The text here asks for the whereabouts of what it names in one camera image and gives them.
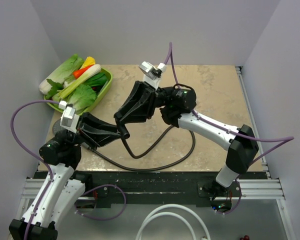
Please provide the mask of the grey shower head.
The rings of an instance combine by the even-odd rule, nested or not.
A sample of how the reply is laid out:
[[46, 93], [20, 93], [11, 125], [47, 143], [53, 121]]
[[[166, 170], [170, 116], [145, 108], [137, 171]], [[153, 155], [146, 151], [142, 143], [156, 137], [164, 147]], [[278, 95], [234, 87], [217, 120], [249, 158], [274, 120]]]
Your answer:
[[55, 136], [59, 131], [64, 130], [61, 126], [61, 119], [58, 119], [52, 126], [52, 134]]

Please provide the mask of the black angle valve fitting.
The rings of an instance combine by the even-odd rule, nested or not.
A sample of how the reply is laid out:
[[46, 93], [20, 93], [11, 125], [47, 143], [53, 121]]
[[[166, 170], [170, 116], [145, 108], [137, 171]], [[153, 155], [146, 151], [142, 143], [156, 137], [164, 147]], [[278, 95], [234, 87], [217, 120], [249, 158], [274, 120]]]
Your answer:
[[127, 130], [124, 123], [121, 123], [119, 120], [116, 120], [116, 126], [117, 126], [117, 130], [120, 133], [122, 139], [126, 140], [130, 137], [130, 133]]

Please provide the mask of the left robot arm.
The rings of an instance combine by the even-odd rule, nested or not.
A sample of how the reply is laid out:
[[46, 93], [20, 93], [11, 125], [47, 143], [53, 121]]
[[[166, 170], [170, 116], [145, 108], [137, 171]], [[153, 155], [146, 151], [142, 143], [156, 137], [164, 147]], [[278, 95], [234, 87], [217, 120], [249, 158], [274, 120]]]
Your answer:
[[116, 125], [90, 113], [62, 116], [59, 124], [60, 130], [39, 150], [49, 167], [42, 187], [23, 216], [10, 223], [15, 240], [57, 239], [60, 223], [76, 200], [94, 190], [91, 175], [76, 170], [81, 147], [95, 150], [121, 137]]

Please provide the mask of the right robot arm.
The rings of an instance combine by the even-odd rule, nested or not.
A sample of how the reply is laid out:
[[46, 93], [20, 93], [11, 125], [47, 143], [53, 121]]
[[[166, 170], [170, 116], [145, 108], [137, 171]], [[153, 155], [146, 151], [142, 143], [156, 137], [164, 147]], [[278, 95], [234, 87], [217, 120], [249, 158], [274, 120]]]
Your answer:
[[218, 144], [227, 155], [212, 189], [217, 196], [223, 197], [231, 190], [232, 182], [247, 172], [259, 146], [251, 127], [245, 124], [236, 127], [204, 116], [194, 110], [196, 100], [194, 89], [184, 84], [154, 88], [136, 81], [114, 119], [122, 138], [128, 139], [126, 124], [144, 123], [152, 118], [155, 109], [159, 109], [167, 125], [192, 131]]

